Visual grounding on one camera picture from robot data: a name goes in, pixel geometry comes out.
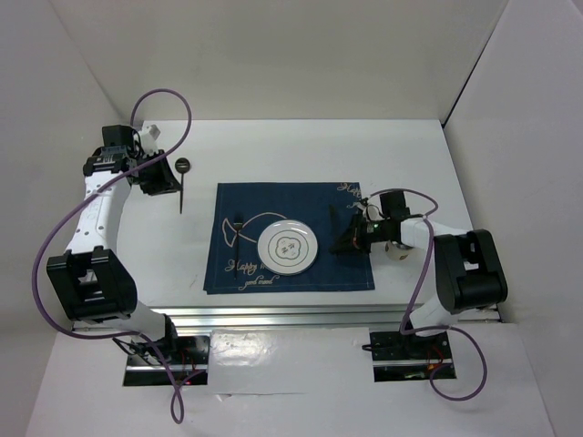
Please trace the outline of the white round plate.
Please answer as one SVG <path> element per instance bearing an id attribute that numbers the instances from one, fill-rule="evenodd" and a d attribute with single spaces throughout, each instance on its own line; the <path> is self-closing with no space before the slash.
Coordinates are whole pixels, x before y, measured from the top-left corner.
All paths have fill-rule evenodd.
<path id="1" fill-rule="evenodd" d="M 283 275 L 298 275 L 315 262 L 319 243 L 306 224 L 283 219 L 270 224 L 259 236 L 257 252 L 261 264 L 269 271 Z"/>

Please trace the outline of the black fork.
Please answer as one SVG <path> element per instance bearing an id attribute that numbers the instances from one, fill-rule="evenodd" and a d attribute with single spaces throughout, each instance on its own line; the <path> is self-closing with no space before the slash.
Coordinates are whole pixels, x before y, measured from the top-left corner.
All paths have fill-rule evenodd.
<path id="1" fill-rule="evenodd" d="M 233 248 L 234 248 L 234 266 L 233 266 L 233 278 L 238 278 L 238 265 L 239 265 L 239 258 L 240 258 L 240 231 L 243 227 L 243 215 L 241 212 L 237 212 L 235 214 L 235 218 L 233 220 L 233 228 L 235 230 L 235 239 L 233 241 Z"/>

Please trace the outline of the navy fish placemat cloth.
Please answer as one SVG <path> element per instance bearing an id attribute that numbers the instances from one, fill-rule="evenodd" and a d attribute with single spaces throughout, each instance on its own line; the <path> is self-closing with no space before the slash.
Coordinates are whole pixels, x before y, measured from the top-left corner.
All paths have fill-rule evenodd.
<path id="1" fill-rule="evenodd" d="M 356 212 L 361 190 L 357 182 L 220 183 L 203 289 L 209 295 L 236 293 L 347 292 L 371 290 L 373 270 L 368 256 L 329 253 L 332 245 L 328 205 L 340 220 L 340 235 Z M 233 278 L 235 214 L 243 215 L 238 278 Z M 272 223 L 300 221 L 316 235 L 319 252 L 301 274 L 283 276 L 267 270 L 259 259 L 257 241 Z"/>

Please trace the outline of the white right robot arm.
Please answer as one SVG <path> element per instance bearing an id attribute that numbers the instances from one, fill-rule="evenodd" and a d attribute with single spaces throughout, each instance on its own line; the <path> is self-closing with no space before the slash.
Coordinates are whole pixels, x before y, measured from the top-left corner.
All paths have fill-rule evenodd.
<path id="1" fill-rule="evenodd" d="M 372 245 L 404 251 L 421 249 L 424 264 L 399 326 L 397 345 L 419 356 L 429 337 L 455 327 L 459 316 L 506 301 L 508 286 L 496 243 L 486 229 L 455 229 L 434 222 L 430 196 L 410 188 L 389 188 L 358 201 L 347 229 L 330 252 L 371 252 Z"/>

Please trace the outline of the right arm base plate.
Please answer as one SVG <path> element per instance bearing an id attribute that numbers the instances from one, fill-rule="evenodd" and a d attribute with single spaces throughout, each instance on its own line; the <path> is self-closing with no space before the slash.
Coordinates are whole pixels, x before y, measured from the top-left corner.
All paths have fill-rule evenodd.
<path id="1" fill-rule="evenodd" d="M 418 337 L 397 331 L 371 332 L 362 350 L 371 353 L 375 382 L 426 381 L 435 370 L 436 380 L 456 378 L 446 333 Z"/>

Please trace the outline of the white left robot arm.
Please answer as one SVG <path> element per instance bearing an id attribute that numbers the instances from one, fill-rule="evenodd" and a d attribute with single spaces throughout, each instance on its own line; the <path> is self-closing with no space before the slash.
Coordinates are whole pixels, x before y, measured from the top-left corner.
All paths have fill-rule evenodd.
<path id="1" fill-rule="evenodd" d="M 82 208 L 73 238 L 64 254 L 48 259 L 46 273 L 69 320 L 144 333 L 148 344 L 135 340 L 130 353 L 170 363 L 180 353 L 176 328 L 169 316 L 139 301 L 117 243 L 132 187 L 157 196 L 178 192 L 180 184 L 157 146 L 157 126 L 107 126 L 102 137 L 102 147 L 83 166 L 86 194 L 95 200 Z"/>

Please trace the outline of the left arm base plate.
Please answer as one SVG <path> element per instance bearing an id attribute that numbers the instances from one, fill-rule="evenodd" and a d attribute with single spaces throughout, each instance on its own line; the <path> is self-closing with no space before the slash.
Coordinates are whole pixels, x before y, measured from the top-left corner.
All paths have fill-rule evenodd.
<path id="1" fill-rule="evenodd" d="M 127 354 L 123 379 L 124 387 L 169 386 L 170 380 L 159 358 L 146 344 L 117 340 Z M 210 357 L 210 336 L 177 337 L 176 349 L 160 348 L 177 383 L 206 385 Z"/>

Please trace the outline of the black table knife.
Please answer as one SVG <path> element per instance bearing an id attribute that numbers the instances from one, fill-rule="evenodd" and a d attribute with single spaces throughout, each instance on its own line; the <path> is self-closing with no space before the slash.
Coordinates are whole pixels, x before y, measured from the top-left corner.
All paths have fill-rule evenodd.
<path id="1" fill-rule="evenodd" d="M 329 216 L 330 216 L 330 228 L 331 228 L 331 235 L 332 235 L 332 245 L 334 246 L 336 243 L 336 240 L 338 239 L 338 237 L 340 236 L 340 220 L 339 220 L 339 216 L 338 216 L 338 211 L 336 209 L 336 207 L 333 204 L 329 204 L 328 205 L 328 211 L 329 211 Z"/>

